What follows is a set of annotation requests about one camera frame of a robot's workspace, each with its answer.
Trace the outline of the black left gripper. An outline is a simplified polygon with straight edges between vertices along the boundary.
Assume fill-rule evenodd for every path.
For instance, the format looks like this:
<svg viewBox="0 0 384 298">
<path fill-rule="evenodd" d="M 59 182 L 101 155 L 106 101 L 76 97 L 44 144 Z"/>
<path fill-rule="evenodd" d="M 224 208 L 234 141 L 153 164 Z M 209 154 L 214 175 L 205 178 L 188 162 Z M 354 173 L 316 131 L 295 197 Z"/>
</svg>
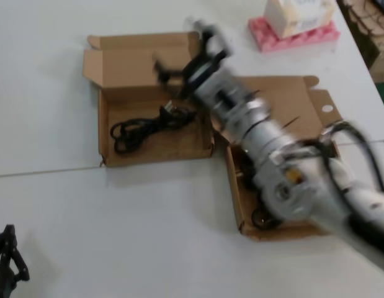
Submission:
<svg viewBox="0 0 384 298">
<path fill-rule="evenodd" d="M 18 273 L 14 274 L 10 268 L 14 262 Z M 17 249 L 15 226 L 6 225 L 0 233 L 0 298 L 10 298 L 16 288 L 15 281 L 29 281 L 28 267 Z"/>
</svg>

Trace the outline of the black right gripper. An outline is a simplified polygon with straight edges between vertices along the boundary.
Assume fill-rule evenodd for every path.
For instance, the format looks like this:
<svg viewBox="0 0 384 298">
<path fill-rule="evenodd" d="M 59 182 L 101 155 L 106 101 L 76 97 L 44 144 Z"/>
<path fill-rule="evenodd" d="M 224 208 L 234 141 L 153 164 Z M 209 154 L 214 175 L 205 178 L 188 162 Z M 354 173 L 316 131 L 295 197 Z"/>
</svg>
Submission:
<svg viewBox="0 0 384 298">
<path fill-rule="evenodd" d="M 171 81 L 178 81 L 182 86 L 176 99 L 186 100 L 193 95 L 214 72 L 220 68 L 221 61 L 229 56 L 227 49 L 218 53 L 209 53 L 207 47 L 202 47 L 195 58 L 188 64 L 170 67 L 157 55 L 153 57 L 153 70 L 157 81 L 162 86 L 168 86 Z"/>
</svg>

